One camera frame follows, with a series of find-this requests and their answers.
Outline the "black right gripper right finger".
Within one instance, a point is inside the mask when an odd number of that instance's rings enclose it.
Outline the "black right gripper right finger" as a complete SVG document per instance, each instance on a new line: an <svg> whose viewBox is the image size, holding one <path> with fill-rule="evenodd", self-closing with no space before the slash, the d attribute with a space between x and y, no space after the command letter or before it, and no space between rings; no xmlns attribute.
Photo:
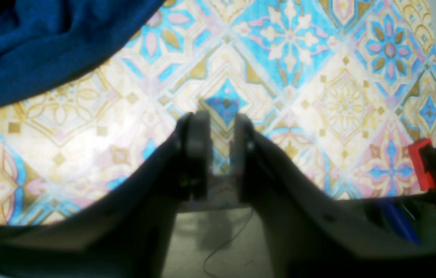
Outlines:
<svg viewBox="0 0 436 278"><path fill-rule="evenodd" d="M262 220L275 278L436 278L436 251L383 231L306 177L239 113L238 197Z"/></svg>

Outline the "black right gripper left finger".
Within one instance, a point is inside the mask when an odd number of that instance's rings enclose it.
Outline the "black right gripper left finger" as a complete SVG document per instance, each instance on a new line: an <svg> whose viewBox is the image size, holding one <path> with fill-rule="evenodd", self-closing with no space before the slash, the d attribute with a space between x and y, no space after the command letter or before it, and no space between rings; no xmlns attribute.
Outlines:
<svg viewBox="0 0 436 278"><path fill-rule="evenodd" d="M180 204L207 197L211 149L209 112L185 114L102 199L52 225L0 228L0 278L157 278Z"/></svg>

